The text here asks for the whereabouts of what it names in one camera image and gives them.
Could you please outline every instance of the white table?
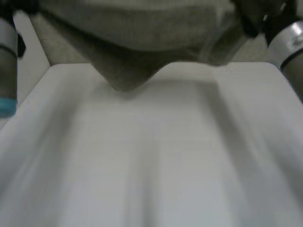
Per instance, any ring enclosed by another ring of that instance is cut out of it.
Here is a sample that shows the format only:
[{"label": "white table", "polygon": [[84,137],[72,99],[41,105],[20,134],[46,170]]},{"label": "white table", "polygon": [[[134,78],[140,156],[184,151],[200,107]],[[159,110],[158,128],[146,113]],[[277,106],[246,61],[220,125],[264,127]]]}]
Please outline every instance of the white table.
[{"label": "white table", "polygon": [[303,108],[266,63],[118,93],[51,67],[0,131],[0,226],[302,226]]}]

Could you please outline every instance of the metal cylinder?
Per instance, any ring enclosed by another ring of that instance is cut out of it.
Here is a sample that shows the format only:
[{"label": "metal cylinder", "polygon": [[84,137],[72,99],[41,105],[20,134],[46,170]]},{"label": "metal cylinder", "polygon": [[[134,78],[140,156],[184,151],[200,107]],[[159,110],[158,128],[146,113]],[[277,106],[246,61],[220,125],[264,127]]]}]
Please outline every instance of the metal cylinder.
[{"label": "metal cylinder", "polygon": [[12,15],[0,18],[0,118],[11,117],[17,108],[18,34]]},{"label": "metal cylinder", "polygon": [[274,18],[266,27],[269,52],[303,103],[303,20]]}]

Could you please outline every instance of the silver metal ring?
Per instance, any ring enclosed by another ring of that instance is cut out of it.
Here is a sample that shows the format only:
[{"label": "silver metal ring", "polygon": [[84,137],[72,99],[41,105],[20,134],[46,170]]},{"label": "silver metal ring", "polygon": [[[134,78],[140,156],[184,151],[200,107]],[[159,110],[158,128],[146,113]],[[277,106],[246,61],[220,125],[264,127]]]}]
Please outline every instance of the silver metal ring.
[{"label": "silver metal ring", "polygon": [[297,51],[303,49],[303,21],[297,21],[282,30],[270,43],[269,52],[281,66]]},{"label": "silver metal ring", "polygon": [[16,56],[18,53],[18,35],[15,28],[0,18],[0,45],[10,49]]}]

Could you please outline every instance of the blue band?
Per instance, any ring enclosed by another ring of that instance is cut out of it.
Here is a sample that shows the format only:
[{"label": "blue band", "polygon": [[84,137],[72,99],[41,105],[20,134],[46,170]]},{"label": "blue band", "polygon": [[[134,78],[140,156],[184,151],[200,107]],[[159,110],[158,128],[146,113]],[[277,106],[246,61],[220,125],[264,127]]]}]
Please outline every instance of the blue band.
[{"label": "blue band", "polygon": [[0,98],[0,118],[12,117],[16,114],[18,101],[11,98]]}]

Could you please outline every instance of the gray cloth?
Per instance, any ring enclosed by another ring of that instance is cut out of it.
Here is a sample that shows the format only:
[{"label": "gray cloth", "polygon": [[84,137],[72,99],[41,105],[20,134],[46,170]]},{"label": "gray cloth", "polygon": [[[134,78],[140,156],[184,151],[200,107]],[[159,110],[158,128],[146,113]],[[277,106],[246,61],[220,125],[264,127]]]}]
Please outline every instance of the gray cloth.
[{"label": "gray cloth", "polygon": [[40,2],[42,15],[119,91],[174,61],[226,64],[247,40],[229,0]]}]

